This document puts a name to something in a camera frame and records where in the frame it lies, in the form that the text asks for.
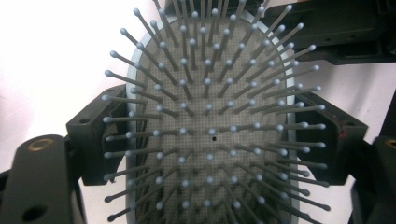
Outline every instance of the bristle ball tip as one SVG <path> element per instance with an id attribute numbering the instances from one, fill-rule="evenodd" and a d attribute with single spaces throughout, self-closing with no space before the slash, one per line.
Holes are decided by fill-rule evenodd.
<path id="1" fill-rule="evenodd" d="M 262 175 L 256 174 L 256 180 L 262 181 L 263 180 Z"/>
<path id="2" fill-rule="evenodd" d="M 257 156 L 259 156 L 260 154 L 262 154 L 262 151 L 259 148 L 254 148 L 253 149 L 254 154 L 256 154 Z"/>
<path id="3" fill-rule="evenodd" d="M 125 157 L 127 157 L 127 158 L 131 157 L 132 155 L 134 155 L 134 154 L 132 153 L 131 150 L 127 150 L 127 151 L 125 152 Z"/>
<path id="4" fill-rule="evenodd" d="M 208 199 L 206 199 L 206 200 L 204 201 L 204 206 L 205 206 L 205 207 L 209 207 L 211 204 L 212 204 L 212 202 L 210 202 L 210 200 L 208 200 Z"/>
<path id="5" fill-rule="evenodd" d="M 231 149 L 231 150 L 230 150 L 230 156 L 231 156 L 231 157 L 236 157 L 236 155 L 237 155 L 236 150 L 235 150 L 235 149 Z"/>
<path id="6" fill-rule="evenodd" d="M 292 8 L 293 8 L 292 5 L 287 5 L 286 8 L 285 8 L 285 10 L 286 10 L 286 11 L 291 11 Z"/>
<path id="7" fill-rule="evenodd" d="M 212 153 L 209 153 L 209 154 L 206 155 L 206 159 L 208 161 L 213 161 L 215 159 L 215 156 Z"/>
<path id="8" fill-rule="evenodd" d="M 160 84 L 155 84 L 155 86 L 154 86 L 155 91 L 161 91 L 162 89 L 163 89 L 163 87 Z"/>
<path id="9" fill-rule="evenodd" d="M 186 128 L 181 128 L 180 129 L 180 134 L 186 134 L 187 133 L 187 129 Z"/>
<path id="10" fill-rule="evenodd" d="M 209 129 L 208 133 L 209 133 L 209 135 L 216 135 L 217 132 L 215 129 L 211 128 L 211 129 Z"/>
<path id="11" fill-rule="evenodd" d="M 125 28 L 121 28 L 120 32 L 122 35 L 128 35 L 128 31 Z"/>
<path id="12" fill-rule="evenodd" d="M 161 41 L 161 43 L 160 43 L 160 48 L 166 49 L 166 43 L 163 42 L 163 41 Z"/>
<path id="13" fill-rule="evenodd" d="M 286 175 L 285 173 L 279 173 L 278 176 L 279 176 L 279 179 L 281 179 L 281 180 L 287 180 L 288 179 L 288 175 Z"/>
<path id="14" fill-rule="evenodd" d="M 213 178 L 213 176 L 208 176 L 207 178 L 206 178 L 206 182 L 208 183 L 208 184 L 213 184 L 214 182 L 215 182 L 215 178 Z"/>
<path id="15" fill-rule="evenodd" d="M 125 137 L 127 138 L 132 138 L 134 136 L 134 134 L 132 132 L 128 132 L 125 134 Z"/>
<path id="16" fill-rule="evenodd" d="M 186 81 L 186 79 L 181 79 L 181 80 L 178 82 L 178 84 L 179 84 L 180 86 L 187 86 L 187 81 Z"/>
<path id="17" fill-rule="evenodd" d="M 239 209 L 239 208 L 241 208 L 241 203 L 238 202 L 238 201 L 234 201 L 233 202 L 233 207 L 236 208 L 236 209 Z"/>
<path id="18" fill-rule="evenodd" d="M 109 95 L 103 95 L 103 96 L 102 96 L 102 100 L 103 100 L 103 101 L 106 101 L 106 102 L 111 101 L 111 96 L 109 96 Z"/>
<path id="19" fill-rule="evenodd" d="M 212 9 L 212 15 L 213 15 L 213 16 L 217 16 L 218 13 L 219 13 L 219 11 L 218 11 L 217 8 L 213 8 L 213 9 Z"/>
<path id="20" fill-rule="evenodd" d="M 231 182 L 232 182 L 233 184 L 238 183 L 238 181 L 239 181 L 238 176 L 236 176 L 236 175 L 231 176 Z"/>
<path id="21" fill-rule="evenodd" d="M 110 56 L 113 57 L 113 58 L 117 58 L 117 57 L 119 57 L 119 54 L 115 50 L 111 50 L 110 51 Z"/>
<path id="22" fill-rule="evenodd" d="M 160 185 L 162 182 L 163 182 L 163 178 L 162 178 L 161 176 L 158 176 L 158 177 L 155 179 L 155 183 L 158 184 L 158 185 Z"/>
<path id="23" fill-rule="evenodd" d="M 283 129 L 284 129 L 284 127 L 283 127 L 283 125 L 281 125 L 281 124 L 277 124 L 277 125 L 275 126 L 275 129 L 276 129 L 278 132 L 282 132 Z"/>
<path id="24" fill-rule="evenodd" d="M 186 158 L 185 157 L 180 157 L 180 158 L 178 158 L 178 162 L 180 164 L 184 164 L 184 163 L 186 163 Z"/>
<path id="25" fill-rule="evenodd" d="M 103 118 L 103 123 L 110 123 L 111 121 L 113 121 L 113 118 L 111 118 L 111 117 L 104 117 Z"/>
<path id="26" fill-rule="evenodd" d="M 213 105 L 212 105 L 212 104 L 207 104 L 207 105 L 205 106 L 205 109 L 206 109 L 206 110 L 212 110 L 212 109 L 213 109 Z"/>
<path id="27" fill-rule="evenodd" d="M 130 90 L 131 94 L 137 94 L 137 88 L 132 87 Z"/>
<path id="28" fill-rule="evenodd" d="M 155 109 L 156 109 L 158 112 L 163 112 L 163 107 L 162 107 L 161 105 L 157 105 L 157 106 L 155 107 Z"/>
<path id="29" fill-rule="evenodd" d="M 188 181 L 188 180 L 183 180 L 181 182 L 181 186 L 183 186 L 184 188 L 187 188 L 189 185 L 190 185 L 190 181 Z"/>
<path id="30" fill-rule="evenodd" d="M 158 202 L 155 207 L 157 208 L 157 210 L 163 210 L 163 203 L 162 202 Z"/>
<path id="31" fill-rule="evenodd" d="M 265 199 L 262 196 L 260 196 L 258 197 L 257 202 L 260 204 L 265 204 Z"/>
<path id="32" fill-rule="evenodd" d="M 136 47 L 137 47 L 138 49 L 143 49 L 145 46 L 144 46 L 141 42 L 138 42 L 138 43 L 136 44 Z"/>
<path id="33" fill-rule="evenodd" d="M 185 59 L 185 58 L 182 58 L 180 60 L 180 62 L 181 62 L 182 65 L 187 65 L 187 59 Z"/>
<path id="34" fill-rule="evenodd" d="M 279 156 L 285 157 L 288 155 L 288 151 L 285 148 L 281 148 L 277 151 L 277 154 L 279 154 Z"/>
<path id="35" fill-rule="evenodd" d="M 231 21 L 231 22 L 236 21 L 236 16 L 235 16 L 235 14 L 233 14 L 233 15 L 230 16 L 230 21 Z"/>
<path id="36" fill-rule="evenodd" d="M 311 192 L 309 192 L 309 190 L 307 190 L 307 189 L 303 189 L 303 190 L 302 190 L 302 194 L 303 194 L 304 196 L 309 196 L 309 195 L 311 194 Z"/>
<path id="37" fill-rule="evenodd" d="M 113 198 L 110 196 L 105 197 L 105 203 L 111 203 L 113 201 Z"/>
<path id="38" fill-rule="evenodd" d="M 307 172 L 307 171 L 302 171 L 302 175 L 305 176 L 305 177 L 309 177 L 309 172 Z"/>
<path id="39" fill-rule="evenodd" d="M 107 175 L 103 176 L 103 179 L 104 179 L 105 181 L 108 181 L 108 180 L 110 180 L 110 179 L 112 179 L 112 178 L 114 178 L 114 175 L 111 175 L 111 174 L 107 174 Z"/>
<path id="40" fill-rule="evenodd" d="M 289 198 L 288 194 L 285 192 L 280 192 L 279 197 L 283 200 L 286 200 Z"/>
<path id="41" fill-rule="evenodd" d="M 162 152 L 159 152 L 159 153 L 157 153 L 157 160 L 162 160 L 163 159 L 163 153 Z"/>
<path id="42" fill-rule="evenodd" d="M 160 132 L 160 130 L 154 130 L 152 132 L 152 135 L 154 135 L 155 137 L 159 137 L 159 136 L 161 136 L 161 132 Z"/>
<path id="43" fill-rule="evenodd" d="M 136 204 L 136 203 L 131 203 L 131 204 L 129 205 L 129 208 L 131 208 L 131 210 L 135 210 L 136 207 L 137 207 L 137 204 Z"/>
<path id="44" fill-rule="evenodd" d="M 236 132 L 238 132 L 238 127 L 236 127 L 235 125 L 232 125 L 232 126 L 230 127 L 230 132 L 231 132 L 231 133 L 236 133 Z"/>
<path id="45" fill-rule="evenodd" d="M 150 24 L 152 27 L 157 27 L 157 22 L 156 22 L 155 20 L 151 20 L 151 21 L 149 22 L 149 24 Z"/>
<path id="46" fill-rule="evenodd" d="M 183 206 L 184 209 L 187 209 L 187 208 L 190 207 L 190 202 L 184 201 L 183 204 L 182 204 L 182 206 Z"/>
<path id="47" fill-rule="evenodd" d="M 114 75 L 114 73 L 112 73 L 110 70 L 106 70 L 106 71 L 105 71 L 105 75 L 106 75 L 107 77 L 112 77 L 112 76 Z"/>
<path id="48" fill-rule="evenodd" d="M 139 8 L 137 8 L 137 7 L 134 8 L 134 14 L 135 14 L 136 16 L 141 16 Z"/>
<path id="49" fill-rule="evenodd" d="M 113 141 L 114 140 L 114 136 L 108 136 L 108 137 L 105 138 L 105 140 L 107 142 Z"/>

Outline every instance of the brush bristle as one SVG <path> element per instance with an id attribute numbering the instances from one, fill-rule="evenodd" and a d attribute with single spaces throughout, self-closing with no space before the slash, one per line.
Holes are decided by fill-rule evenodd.
<path id="1" fill-rule="evenodd" d="M 208 9 L 211 15 L 190 13 L 187 1 L 174 1 L 177 20 L 168 21 L 159 9 L 162 22 L 150 23 L 157 34 L 136 8 L 134 14 L 151 37 L 147 43 L 135 41 L 121 29 L 143 53 L 136 62 L 111 53 L 137 69 L 135 76 L 124 79 L 131 83 L 127 88 L 135 100 L 126 103 L 134 104 L 136 110 L 128 118 L 105 118 L 104 122 L 133 121 L 136 130 L 108 136 L 107 141 L 127 139 L 134 144 L 131 150 L 107 152 L 105 157 L 126 156 L 137 166 L 105 176 L 109 180 L 135 174 L 126 191 L 105 201 L 133 191 L 136 200 L 110 216 L 110 221 L 135 211 L 136 223 L 284 223 L 289 221 L 285 214 L 316 222 L 290 203 L 290 198 L 309 203 L 292 193 L 295 190 L 307 196 L 309 191 L 289 182 L 304 181 L 296 176 L 309 173 L 291 164 L 327 166 L 297 161 L 290 154 L 308 153 L 323 145 L 284 139 L 286 131 L 325 128 L 322 124 L 287 122 L 288 113 L 324 109 L 292 102 L 294 94 L 320 89 L 291 85 L 297 76 L 291 68 L 298 62 L 284 53 L 292 49 L 292 43 L 285 48 L 282 45 L 304 25 L 277 39 L 275 35 L 285 27 L 274 24 L 266 29 L 258 21 L 263 8 L 253 17 L 244 12 L 245 3 L 240 0 L 235 15 L 227 19 L 226 8 L 221 7 L 228 6 L 228 1 L 219 0 L 220 8 Z M 110 71 L 106 75 L 122 79 Z M 327 205 L 311 204 L 328 209 Z"/>

